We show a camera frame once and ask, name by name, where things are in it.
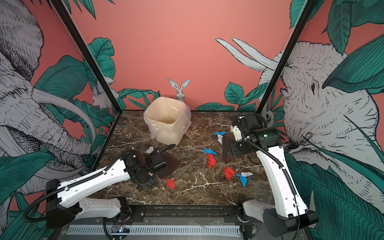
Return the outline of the dark brown dustpan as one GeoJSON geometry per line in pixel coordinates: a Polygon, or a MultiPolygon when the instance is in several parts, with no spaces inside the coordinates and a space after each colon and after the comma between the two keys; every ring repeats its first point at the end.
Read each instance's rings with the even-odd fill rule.
{"type": "MultiPolygon", "coordinates": [[[[163,153],[167,166],[166,166],[164,171],[162,171],[162,172],[160,172],[158,174],[153,174],[153,175],[157,175],[160,179],[167,178],[181,164],[180,160],[178,160],[176,157],[174,157],[173,155],[168,153],[168,150],[171,150],[171,149],[173,149],[175,147],[176,147],[175,144],[171,144],[171,145],[165,146],[162,149],[159,149],[159,148],[154,149],[154,151],[157,151],[159,153],[163,153]]],[[[144,168],[146,168],[147,171],[149,172],[148,165],[147,165],[147,162],[146,162],[146,156],[148,156],[148,155],[149,154],[146,154],[146,153],[139,155],[138,161],[139,161],[139,164],[142,165],[144,168]]]]}

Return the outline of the dark brown hand brush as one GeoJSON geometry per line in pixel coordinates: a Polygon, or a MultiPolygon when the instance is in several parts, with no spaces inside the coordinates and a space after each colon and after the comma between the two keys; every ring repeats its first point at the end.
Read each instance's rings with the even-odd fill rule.
{"type": "Polygon", "coordinates": [[[222,137],[222,157],[225,164],[229,163],[231,154],[232,154],[231,137],[230,137],[230,133],[228,132],[222,137]]]}

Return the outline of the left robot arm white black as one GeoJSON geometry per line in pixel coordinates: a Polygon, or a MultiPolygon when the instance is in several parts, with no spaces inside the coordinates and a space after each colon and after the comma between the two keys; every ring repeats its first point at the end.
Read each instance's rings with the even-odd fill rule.
{"type": "Polygon", "coordinates": [[[34,201],[23,213],[27,223],[46,223],[48,229],[63,227],[74,220],[87,218],[115,219],[119,223],[130,220],[133,211],[126,198],[92,199],[90,196],[119,182],[131,181],[138,189],[149,190],[157,179],[170,176],[179,160],[165,149],[150,154],[128,150],[110,165],[85,176],[47,183],[46,193],[34,201]]]}

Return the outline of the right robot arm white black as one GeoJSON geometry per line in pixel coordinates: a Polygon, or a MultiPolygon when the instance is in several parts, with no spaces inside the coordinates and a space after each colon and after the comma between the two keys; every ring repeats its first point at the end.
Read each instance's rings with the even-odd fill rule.
{"type": "Polygon", "coordinates": [[[272,206],[256,200],[245,201],[245,214],[264,223],[274,237],[297,233],[318,223],[317,213],[307,207],[297,190],[278,131],[269,128],[266,119],[257,113],[236,113],[232,132],[233,155],[256,153],[267,174],[275,202],[272,206]]]}

